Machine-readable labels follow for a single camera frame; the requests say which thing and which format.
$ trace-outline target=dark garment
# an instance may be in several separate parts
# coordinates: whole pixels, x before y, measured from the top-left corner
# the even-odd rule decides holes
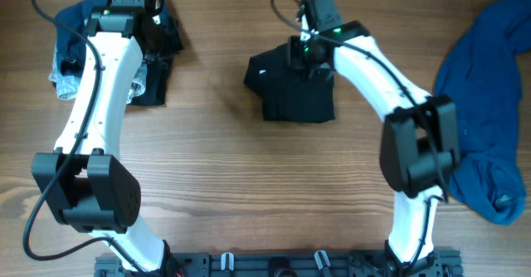
[[[262,98],[265,120],[323,123],[335,119],[330,69],[293,70],[287,44],[253,56],[243,83]]]
[[[57,13],[56,20],[74,28],[86,36],[85,19],[88,18],[94,6],[107,5],[109,0],[84,0]],[[169,16],[168,6],[164,5],[160,13],[160,25],[168,33],[173,33],[175,39],[166,40],[171,46],[169,51],[178,47],[182,49],[178,38],[177,22]],[[63,75],[83,76],[85,67],[85,43],[67,30],[57,27],[56,63]],[[164,104],[166,99],[166,81],[169,77],[172,59],[155,61],[148,64],[148,74],[145,79],[145,92],[131,100],[131,105],[150,106]]]
[[[462,161],[452,195],[497,224],[510,224],[525,206],[516,166],[522,90],[514,55],[530,49],[531,0],[496,2],[459,40],[435,86],[457,107]]]

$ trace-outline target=folded garment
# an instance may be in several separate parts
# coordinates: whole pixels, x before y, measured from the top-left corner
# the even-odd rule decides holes
[[[330,69],[294,70],[287,44],[253,56],[243,83],[262,98],[264,120],[323,123],[335,119]]]
[[[104,6],[108,2],[109,0],[84,0],[57,13],[56,20],[86,36],[85,19],[92,12],[92,8]],[[167,5],[163,6],[158,19],[161,26],[177,29],[177,24],[169,16]],[[66,29],[57,27],[56,52],[49,80],[56,87],[59,99],[70,100],[77,96],[85,67],[85,54],[86,44],[82,40]],[[142,106],[164,104],[166,81],[171,64],[171,59],[156,61],[149,65],[143,61],[133,78],[127,103]]]
[[[522,98],[514,55],[531,49],[531,0],[487,7],[442,65],[436,95],[455,102],[461,166],[452,195],[487,220],[508,225],[524,211],[526,191],[516,165]]]

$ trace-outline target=folded clothes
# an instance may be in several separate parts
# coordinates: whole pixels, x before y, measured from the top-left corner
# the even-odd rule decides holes
[[[456,105],[461,165],[452,195],[487,220],[508,225],[524,211],[516,165],[522,98],[514,55],[531,50],[531,0],[488,6],[442,65],[435,94]]]
[[[86,36],[85,19],[95,6],[104,6],[109,0],[84,0],[57,13],[56,20],[72,27]],[[167,5],[158,16],[161,26],[176,25],[169,16]],[[52,71],[48,79],[56,87],[57,97],[61,100],[74,99],[85,67],[86,44],[77,36],[62,27],[57,27],[56,51],[52,62]],[[166,80],[172,61],[157,61],[146,65],[143,61],[137,70],[127,103],[131,105],[160,105],[166,97]]]
[[[264,120],[323,123],[335,119],[330,69],[294,70],[288,45],[253,56],[243,83],[262,98]]]

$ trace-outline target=clothing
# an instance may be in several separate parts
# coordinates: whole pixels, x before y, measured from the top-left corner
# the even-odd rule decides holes
[[[437,76],[435,94],[456,105],[461,165],[452,195],[487,220],[508,225],[524,211],[516,165],[522,90],[514,55],[531,49],[531,0],[487,7]]]
[[[262,98],[264,120],[323,123],[335,119],[330,69],[293,70],[287,44],[253,56],[243,83]]]
[[[92,12],[92,8],[104,6],[108,2],[109,0],[84,0],[57,13],[56,20],[86,36],[85,19]],[[174,38],[166,41],[170,44],[168,50],[182,49],[177,23],[169,16],[167,5],[163,6],[159,19],[160,25],[165,27],[167,32],[171,31],[169,35]],[[77,96],[85,67],[85,54],[86,44],[82,40],[66,29],[57,27],[56,53],[49,80],[56,87],[59,99],[70,100]],[[164,104],[171,64],[171,58],[148,65],[143,61],[133,78],[127,103],[142,106]]]

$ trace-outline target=wooden floor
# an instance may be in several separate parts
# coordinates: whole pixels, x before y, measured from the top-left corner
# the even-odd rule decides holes
[[[80,0],[38,0],[55,15]],[[142,187],[141,214],[175,252],[382,248],[392,225],[392,190],[378,166],[381,123],[338,77],[337,119],[271,123],[242,84],[250,56],[295,34],[269,0],[168,0],[186,49],[175,59],[167,104],[128,107],[121,160]],[[445,54],[494,0],[337,0],[389,59],[431,90]],[[283,12],[295,11],[288,2]],[[55,28],[29,0],[0,0],[0,276],[92,276],[93,245],[37,263],[22,230],[39,191],[35,152],[50,152],[73,102],[47,80]],[[524,88],[519,166],[531,192],[531,55],[519,57]],[[456,201],[438,209],[436,245],[462,251],[466,276],[530,276],[531,212],[495,226]],[[32,234],[41,254],[88,239],[58,226],[43,207]]]

